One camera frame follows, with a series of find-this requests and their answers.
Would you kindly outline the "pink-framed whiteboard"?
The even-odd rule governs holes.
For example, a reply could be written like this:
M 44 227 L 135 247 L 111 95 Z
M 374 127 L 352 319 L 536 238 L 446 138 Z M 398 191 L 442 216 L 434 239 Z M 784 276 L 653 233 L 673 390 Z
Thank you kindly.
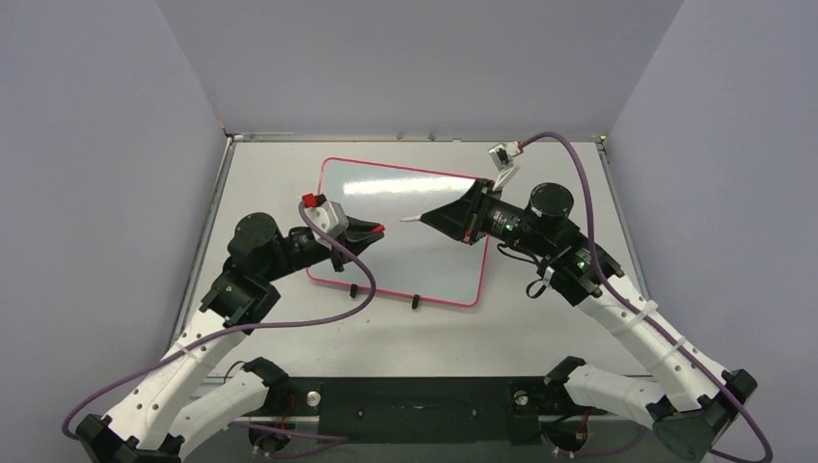
M 472 307 L 480 296 L 488 244 L 458 244 L 420 223 L 419 215 L 461 197 L 474 177 L 374 161 L 329 157 L 318 190 L 358 219 L 383 224 L 385 236 L 361 259 L 380 293 L 456 307 Z

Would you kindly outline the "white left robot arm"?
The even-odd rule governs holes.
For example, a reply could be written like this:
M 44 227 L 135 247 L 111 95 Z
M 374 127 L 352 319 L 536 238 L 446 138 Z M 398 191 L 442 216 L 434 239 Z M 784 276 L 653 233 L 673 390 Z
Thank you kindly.
M 159 365 L 102 415 L 90 414 L 75 436 L 94 462 L 182 462 L 198 446 L 244 415 L 281 412 L 287 374 L 258 357 L 210 393 L 192 394 L 215 366 L 254 331 L 281 295 L 274 282 L 329 260 L 341 271 L 384 235 L 381 224 L 346 216 L 336 203 L 301 206 L 305 224 L 282 233 L 272 216 L 243 217 L 229 257 L 200 307 Z

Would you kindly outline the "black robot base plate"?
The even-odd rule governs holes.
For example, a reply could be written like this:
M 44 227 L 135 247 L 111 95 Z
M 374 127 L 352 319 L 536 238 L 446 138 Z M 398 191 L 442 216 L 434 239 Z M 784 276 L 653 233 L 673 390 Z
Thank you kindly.
M 292 377 L 252 419 L 312 422 L 354 444 L 534 444 L 586 408 L 540 376 Z

